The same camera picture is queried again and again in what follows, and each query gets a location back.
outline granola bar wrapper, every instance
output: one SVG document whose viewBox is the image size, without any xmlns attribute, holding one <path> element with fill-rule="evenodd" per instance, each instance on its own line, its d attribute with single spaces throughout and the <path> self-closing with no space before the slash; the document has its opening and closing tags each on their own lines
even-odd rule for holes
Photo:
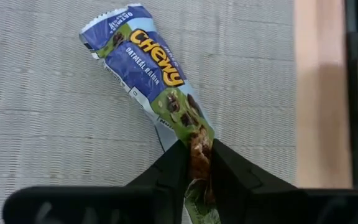
<svg viewBox="0 0 358 224">
<path fill-rule="evenodd" d="M 209 174 L 214 131 L 151 14 L 141 4 L 104 13 L 80 40 L 143 107 L 164 151 L 178 139 L 191 149 L 185 207 L 192 223 L 220 223 Z"/>
</svg>

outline wooden edge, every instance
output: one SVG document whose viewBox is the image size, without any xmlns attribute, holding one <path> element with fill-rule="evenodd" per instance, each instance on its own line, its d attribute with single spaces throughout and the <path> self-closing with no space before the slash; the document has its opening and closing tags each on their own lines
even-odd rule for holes
<svg viewBox="0 0 358 224">
<path fill-rule="evenodd" d="M 299 187 L 352 187 L 343 0 L 295 0 Z"/>
</svg>

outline woven mat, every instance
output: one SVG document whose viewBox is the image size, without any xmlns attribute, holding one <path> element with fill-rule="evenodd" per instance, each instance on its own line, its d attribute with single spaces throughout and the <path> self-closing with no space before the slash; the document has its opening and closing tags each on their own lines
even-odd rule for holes
<svg viewBox="0 0 358 224">
<path fill-rule="evenodd" d="M 125 0 L 0 0 L 0 218 L 30 185 L 124 185 L 162 149 L 78 40 Z M 294 183 L 292 0 L 144 0 L 218 138 Z"/>
</svg>

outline blue wrapper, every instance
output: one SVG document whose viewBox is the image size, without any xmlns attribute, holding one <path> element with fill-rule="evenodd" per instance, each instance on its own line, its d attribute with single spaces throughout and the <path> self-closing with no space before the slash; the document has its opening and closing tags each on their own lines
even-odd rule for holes
<svg viewBox="0 0 358 224">
<path fill-rule="evenodd" d="M 209 190 L 214 131 L 151 14 L 140 4 L 107 12 L 82 28 L 80 40 L 143 107 L 164 151 L 178 139 L 190 148 L 186 208 L 193 223 L 220 223 Z"/>
</svg>

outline plastic wrapper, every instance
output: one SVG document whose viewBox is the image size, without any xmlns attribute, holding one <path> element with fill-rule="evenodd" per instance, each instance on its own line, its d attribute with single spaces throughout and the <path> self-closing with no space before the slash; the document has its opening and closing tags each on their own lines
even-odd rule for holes
<svg viewBox="0 0 358 224">
<path fill-rule="evenodd" d="M 143 107 L 164 151 L 178 139 L 190 148 L 191 221 L 220 223 L 210 186 L 214 131 L 151 14 L 140 4 L 104 13 L 82 28 L 80 40 Z"/>
</svg>

